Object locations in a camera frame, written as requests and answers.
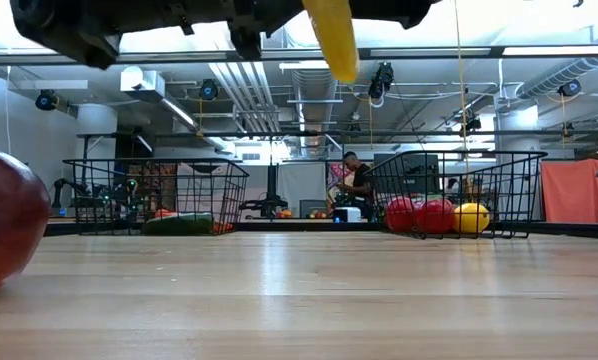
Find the man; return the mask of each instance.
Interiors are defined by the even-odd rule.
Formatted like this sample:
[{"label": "man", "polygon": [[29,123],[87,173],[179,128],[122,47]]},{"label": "man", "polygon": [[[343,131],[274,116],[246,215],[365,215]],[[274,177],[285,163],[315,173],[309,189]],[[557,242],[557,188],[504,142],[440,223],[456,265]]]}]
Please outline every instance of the man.
[{"label": "man", "polygon": [[370,167],[362,163],[361,160],[357,158],[357,154],[352,151],[344,155],[343,163],[348,170],[355,172],[355,178],[352,182],[352,186],[341,183],[337,185],[337,187],[348,194],[371,200],[372,188],[370,186],[370,179],[364,175],[366,171],[370,170]]}]

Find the black wire basket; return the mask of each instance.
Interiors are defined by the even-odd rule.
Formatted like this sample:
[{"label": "black wire basket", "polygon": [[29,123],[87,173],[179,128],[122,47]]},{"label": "black wire basket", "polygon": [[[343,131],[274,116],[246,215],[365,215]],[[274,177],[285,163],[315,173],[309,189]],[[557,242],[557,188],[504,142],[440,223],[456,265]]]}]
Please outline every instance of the black wire basket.
[{"label": "black wire basket", "polygon": [[416,238],[527,238],[544,152],[411,151],[367,172],[377,221]]},{"label": "black wire basket", "polygon": [[249,174],[224,159],[78,159],[80,234],[221,235],[241,220]]}]

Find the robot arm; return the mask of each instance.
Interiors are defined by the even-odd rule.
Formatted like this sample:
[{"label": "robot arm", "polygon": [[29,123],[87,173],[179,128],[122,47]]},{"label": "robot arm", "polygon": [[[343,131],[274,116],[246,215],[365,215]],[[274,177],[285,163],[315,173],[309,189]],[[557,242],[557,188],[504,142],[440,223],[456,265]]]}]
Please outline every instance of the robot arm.
[{"label": "robot arm", "polygon": [[[440,0],[350,0],[357,19],[418,25]],[[301,0],[10,0],[19,33],[79,63],[106,69],[119,56],[123,34],[227,21],[232,42],[246,60],[261,57],[270,36],[303,11]]]}]

